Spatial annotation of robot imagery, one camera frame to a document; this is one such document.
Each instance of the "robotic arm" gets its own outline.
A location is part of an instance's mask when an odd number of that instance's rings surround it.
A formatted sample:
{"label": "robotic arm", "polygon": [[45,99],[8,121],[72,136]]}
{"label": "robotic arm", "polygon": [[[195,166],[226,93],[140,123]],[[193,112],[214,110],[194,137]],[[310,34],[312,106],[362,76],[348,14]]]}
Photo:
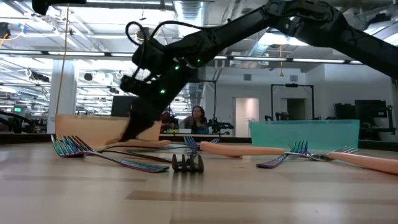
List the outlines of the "robotic arm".
{"label": "robotic arm", "polygon": [[151,74],[144,81],[127,76],[122,79],[121,89],[139,98],[132,105],[130,123],[121,141],[135,138],[159,120],[163,109],[195,77],[197,68],[213,60],[226,47],[268,27],[312,46],[331,47],[398,79],[398,48],[354,29],[341,12],[328,3],[269,0],[223,26],[203,28],[172,44],[161,45],[150,38],[140,45],[132,62]]}

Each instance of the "teal container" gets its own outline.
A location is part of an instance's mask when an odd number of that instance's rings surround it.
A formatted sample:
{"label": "teal container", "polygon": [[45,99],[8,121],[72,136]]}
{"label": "teal container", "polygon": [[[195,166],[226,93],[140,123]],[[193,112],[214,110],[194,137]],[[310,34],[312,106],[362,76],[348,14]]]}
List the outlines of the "teal container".
{"label": "teal container", "polygon": [[309,149],[358,148],[359,120],[254,121],[249,125],[254,146],[288,148],[305,140]]}

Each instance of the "doorway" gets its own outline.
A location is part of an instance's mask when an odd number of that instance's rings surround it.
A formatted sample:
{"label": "doorway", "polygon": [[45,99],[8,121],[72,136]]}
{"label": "doorway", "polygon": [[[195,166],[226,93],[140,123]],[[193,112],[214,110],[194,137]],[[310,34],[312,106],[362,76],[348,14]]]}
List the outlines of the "doorway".
{"label": "doorway", "polygon": [[234,110],[235,137],[249,138],[249,122],[259,121],[259,99],[234,98]]}
{"label": "doorway", "polygon": [[289,119],[294,121],[305,120],[305,99],[286,99]]}

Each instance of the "wooden table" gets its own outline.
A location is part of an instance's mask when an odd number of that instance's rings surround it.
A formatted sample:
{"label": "wooden table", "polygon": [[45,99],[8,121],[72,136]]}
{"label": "wooden table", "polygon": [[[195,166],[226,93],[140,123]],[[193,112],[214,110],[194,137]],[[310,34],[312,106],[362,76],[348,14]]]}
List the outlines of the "wooden table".
{"label": "wooden table", "polygon": [[267,170],[255,163],[273,157],[203,158],[202,175],[147,174],[62,159],[50,143],[0,146],[0,223],[398,223],[398,176],[342,162],[291,159]]}

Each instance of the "black monitor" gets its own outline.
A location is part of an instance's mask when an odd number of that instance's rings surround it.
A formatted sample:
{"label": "black monitor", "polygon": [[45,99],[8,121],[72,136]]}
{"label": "black monitor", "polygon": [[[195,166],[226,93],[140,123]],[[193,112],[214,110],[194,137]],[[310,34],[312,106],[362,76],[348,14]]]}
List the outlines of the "black monitor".
{"label": "black monitor", "polygon": [[114,96],[111,116],[130,117],[131,102],[136,98],[136,96]]}
{"label": "black monitor", "polygon": [[387,110],[385,100],[356,100],[355,110],[359,119],[361,118],[386,118]]}

